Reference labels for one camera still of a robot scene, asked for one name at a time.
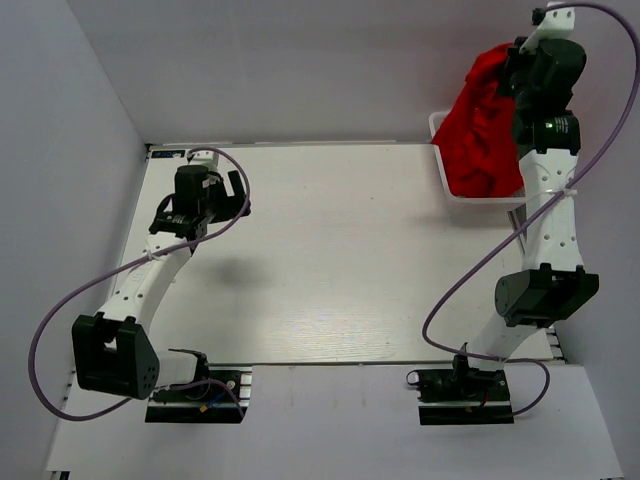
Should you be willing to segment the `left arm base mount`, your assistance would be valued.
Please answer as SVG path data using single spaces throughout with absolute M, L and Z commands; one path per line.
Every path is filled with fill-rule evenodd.
M 159 390 L 148 401 L 149 424 L 240 424 L 251 397 L 250 366 L 209 367 L 209 377 L 225 384 L 207 384 L 189 390 Z

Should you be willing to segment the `blue table label sticker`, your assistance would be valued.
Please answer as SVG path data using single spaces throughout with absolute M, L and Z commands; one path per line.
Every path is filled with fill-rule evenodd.
M 169 159 L 169 158 L 183 158 L 185 151 L 180 150 L 154 150 L 151 152 L 150 157 L 153 159 Z

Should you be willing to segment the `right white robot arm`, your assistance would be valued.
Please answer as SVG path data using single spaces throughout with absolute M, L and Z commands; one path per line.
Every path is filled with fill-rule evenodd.
M 573 179 L 580 125 L 569 110 L 572 88 L 586 66 L 582 46 L 518 38 L 507 50 L 498 92 L 515 102 L 512 137 L 526 197 L 526 239 L 520 271 L 495 287 L 495 314 L 454 358 L 453 390 L 472 399 L 498 379 L 504 362 L 531 335 L 568 319 L 599 289 L 579 251 Z

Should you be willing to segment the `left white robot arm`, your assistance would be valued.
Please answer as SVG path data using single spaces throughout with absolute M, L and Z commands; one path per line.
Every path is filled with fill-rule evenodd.
M 211 387 L 205 354 L 188 349 L 156 349 L 151 322 L 178 272 L 192 258 L 208 227 L 246 216 L 250 204 L 241 175 L 221 175 L 211 164 L 184 165 L 174 175 L 174 191 L 155 211 L 142 264 L 94 314 L 79 316 L 72 344 L 80 388 L 144 400 L 172 385 L 199 399 Z

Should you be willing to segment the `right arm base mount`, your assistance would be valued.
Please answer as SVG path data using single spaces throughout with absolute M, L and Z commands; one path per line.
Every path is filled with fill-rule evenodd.
M 414 369 L 405 380 L 418 392 L 421 426 L 480 426 L 514 423 L 503 371 L 488 377 L 459 375 L 453 368 Z

